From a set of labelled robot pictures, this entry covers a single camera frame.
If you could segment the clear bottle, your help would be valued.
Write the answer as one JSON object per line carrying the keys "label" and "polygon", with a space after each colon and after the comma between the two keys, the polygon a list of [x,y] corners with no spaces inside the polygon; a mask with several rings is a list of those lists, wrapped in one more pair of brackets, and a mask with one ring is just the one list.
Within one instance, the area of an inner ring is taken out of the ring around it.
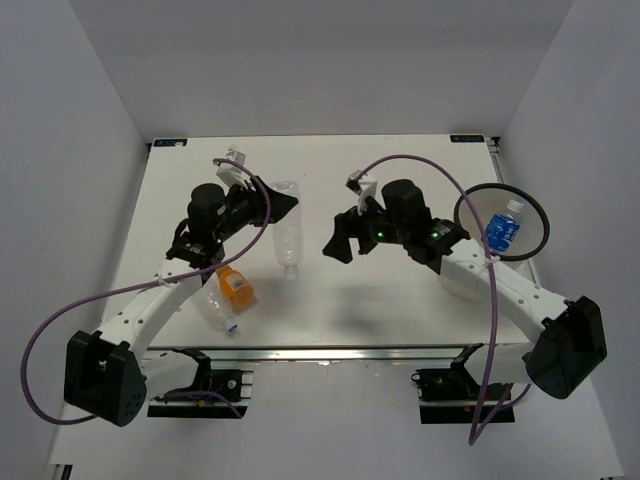
{"label": "clear bottle", "polygon": [[272,229],[274,252],[283,268],[284,278],[294,280],[298,276],[304,253],[299,185],[292,181],[279,181],[270,184],[270,187],[298,200],[298,204]]}
{"label": "clear bottle", "polygon": [[234,313],[217,283],[206,283],[195,295],[195,301],[203,318],[216,330],[228,335],[237,331]]}

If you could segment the orange juice bottle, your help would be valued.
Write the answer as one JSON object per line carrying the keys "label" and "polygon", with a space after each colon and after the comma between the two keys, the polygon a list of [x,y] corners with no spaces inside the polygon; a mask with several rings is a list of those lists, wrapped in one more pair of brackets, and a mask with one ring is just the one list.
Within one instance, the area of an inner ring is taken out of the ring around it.
{"label": "orange juice bottle", "polygon": [[221,292],[236,313],[244,312],[255,304],[254,288],[243,274],[229,265],[221,266],[215,273]]}

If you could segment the blue label plastic bottle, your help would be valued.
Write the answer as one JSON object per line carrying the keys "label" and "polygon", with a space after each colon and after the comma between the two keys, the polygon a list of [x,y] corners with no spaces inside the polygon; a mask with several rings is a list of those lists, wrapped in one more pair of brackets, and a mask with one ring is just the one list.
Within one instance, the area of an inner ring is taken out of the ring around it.
{"label": "blue label plastic bottle", "polygon": [[508,251],[515,240],[521,226],[521,213],[524,204],[517,199],[511,199],[506,209],[495,214],[485,229],[489,248],[502,254]]}

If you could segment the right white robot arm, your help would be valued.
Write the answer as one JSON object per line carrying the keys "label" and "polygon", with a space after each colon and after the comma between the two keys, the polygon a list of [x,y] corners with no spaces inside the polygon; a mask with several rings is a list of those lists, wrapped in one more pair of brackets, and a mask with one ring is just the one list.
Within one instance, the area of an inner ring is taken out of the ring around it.
{"label": "right white robot arm", "polygon": [[532,383],[547,395],[566,399],[607,356],[599,306],[582,296],[570,301],[521,276],[455,222],[431,215],[422,191],[410,180],[395,180],[377,202],[374,181],[349,179],[357,204],[334,218],[324,255],[344,264],[353,259],[351,240],[366,255],[379,244],[400,245],[415,262],[486,300],[515,324],[526,342],[471,344],[450,364],[453,390],[472,399],[492,384]]}

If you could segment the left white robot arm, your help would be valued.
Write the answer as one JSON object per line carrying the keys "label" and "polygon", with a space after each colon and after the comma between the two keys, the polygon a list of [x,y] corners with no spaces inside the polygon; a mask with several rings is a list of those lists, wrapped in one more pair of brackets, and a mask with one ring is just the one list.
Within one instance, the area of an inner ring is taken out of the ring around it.
{"label": "left white robot arm", "polygon": [[79,331],[66,349],[67,403],[116,426],[128,425],[147,400],[179,392],[199,399],[211,387],[208,357],[195,348],[147,354],[153,339],[223,262],[224,241],[244,227],[282,220],[299,203],[255,179],[223,189],[214,183],[191,193],[157,280],[94,332]]}

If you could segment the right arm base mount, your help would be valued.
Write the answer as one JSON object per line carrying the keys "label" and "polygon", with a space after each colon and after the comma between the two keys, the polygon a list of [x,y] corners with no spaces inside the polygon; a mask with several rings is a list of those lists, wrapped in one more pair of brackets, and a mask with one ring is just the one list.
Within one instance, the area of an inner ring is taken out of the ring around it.
{"label": "right arm base mount", "polygon": [[480,383],[464,369],[464,364],[480,347],[481,344],[467,345],[446,368],[421,368],[411,375],[411,381],[418,389],[420,421],[423,425],[472,422]]}

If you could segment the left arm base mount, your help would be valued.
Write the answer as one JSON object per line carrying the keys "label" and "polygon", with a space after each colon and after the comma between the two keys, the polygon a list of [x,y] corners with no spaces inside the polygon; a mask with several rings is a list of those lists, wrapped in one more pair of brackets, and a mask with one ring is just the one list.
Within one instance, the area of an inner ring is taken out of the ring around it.
{"label": "left arm base mount", "polygon": [[147,353],[142,371],[150,418],[241,419],[248,411],[254,371],[239,364],[171,349]]}

